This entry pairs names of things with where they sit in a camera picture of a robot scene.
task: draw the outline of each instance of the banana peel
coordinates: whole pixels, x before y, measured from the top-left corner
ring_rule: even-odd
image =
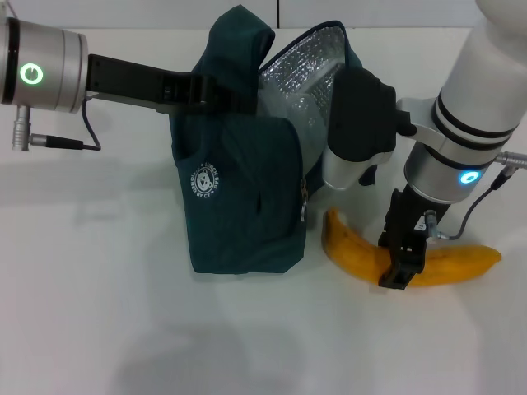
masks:
[[[389,269],[388,249],[368,243],[346,227],[332,208],[324,218],[322,245],[326,254],[346,272],[378,284]],[[409,286],[439,286],[472,280],[501,260],[501,254],[484,245],[452,246],[427,252],[425,268]]]

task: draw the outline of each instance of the black cable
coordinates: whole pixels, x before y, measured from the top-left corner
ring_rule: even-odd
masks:
[[[481,203],[481,201],[484,198],[486,198],[490,194],[490,192],[497,191],[499,188],[501,188],[501,186],[512,177],[515,171],[516,171],[516,168],[511,167],[511,166],[506,166],[500,172],[500,174],[497,175],[494,181],[492,181],[491,186],[480,197],[478,197],[474,203],[472,203],[472,206],[470,206],[469,210],[464,215],[464,218],[463,218],[463,221],[461,222],[461,227],[459,228],[458,234],[456,236],[449,237],[448,238],[449,240],[457,240],[461,237],[461,235],[464,232],[464,228],[467,225],[467,221],[469,220],[470,214],[472,214],[472,211],[474,211],[474,208],[476,208],[476,206],[479,203]]]
[[[476,199],[476,201],[474,203],[472,203],[472,206],[470,206],[469,210],[467,211],[467,213],[464,215],[464,218],[463,218],[463,222],[461,222],[461,227],[459,228],[459,232],[456,236],[451,236],[449,237],[448,239],[449,240],[457,240],[461,237],[461,235],[463,234],[464,232],[464,228],[465,226],[467,225],[467,221],[469,220],[469,217],[470,217],[470,214],[472,214],[472,211],[474,211],[474,208],[476,208],[476,206],[481,203],[481,201],[486,198],[488,196],[488,194],[490,192],[492,192],[493,189],[492,188],[489,188],[487,189],[480,197],[478,197]]]
[[[83,150],[91,150],[91,151],[100,151],[102,147],[100,146],[99,139],[97,138],[95,132],[91,128],[90,121],[88,121],[88,116],[86,115],[86,103],[87,103],[88,100],[89,99],[84,99],[82,101],[82,107],[81,107],[82,119],[84,120],[84,124],[86,125],[86,129],[88,129],[88,132],[90,133],[90,136],[93,139],[93,142],[95,143],[95,146],[88,146],[88,145],[84,144],[82,146],[82,149]]]

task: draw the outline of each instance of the black mount bracket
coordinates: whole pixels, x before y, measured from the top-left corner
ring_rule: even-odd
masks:
[[[391,266],[379,279],[379,286],[404,290],[413,277],[424,270],[427,230],[422,216],[425,211],[433,210],[440,221],[449,206],[426,200],[408,185],[402,192],[394,190],[385,229],[379,238],[379,246],[389,249]]]
[[[255,114],[256,97],[245,97],[214,77],[170,72],[91,54],[86,90],[102,100],[156,109],[161,113],[237,112]]]

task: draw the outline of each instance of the white table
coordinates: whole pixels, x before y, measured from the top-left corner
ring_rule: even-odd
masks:
[[[205,30],[84,30],[90,52],[188,71]],[[276,53],[301,30],[280,30]],[[467,30],[350,30],[398,95],[432,97]],[[0,393],[6,395],[519,394],[527,391],[527,173],[475,211],[467,240],[499,249],[457,286],[379,290],[332,264],[320,219],[336,204],[376,242],[411,142],[377,185],[311,205],[305,258],[282,276],[193,273],[168,118],[94,100],[102,152],[11,152],[0,106]],[[34,111],[32,130],[81,138],[80,114]],[[523,124],[508,147],[527,152]],[[454,232],[495,165],[441,228]]]

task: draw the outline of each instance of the metal connector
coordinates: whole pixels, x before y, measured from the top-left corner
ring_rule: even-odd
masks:
[[[512,175],[518,170],[517,167],[514,167],[514,166],[511,166],[511,165],[507,165],[505,166],[505,169],[502,170],[502,173],[503,175],[505,175],[506,177],[512,177]]]
[[[31,134],[30,144],[32,146],[46,146],[48,143],[48,136],[44,134]]]
[[[527,155],[516,152],[500,152],[494,160],[504,166],[515,167],[517,169],[527,169]]]
[[[13,145],[14,151],[28,151],[29,137],[31,130],[30,123],[31,107],[18,105],[16,107],[16,121],[13,128]]]
[[[427,243],[434,244],[438,240],[448,240],[450,237],[437,229],[437,214],[433,210],[425,211],[425,224],[427,225]]]

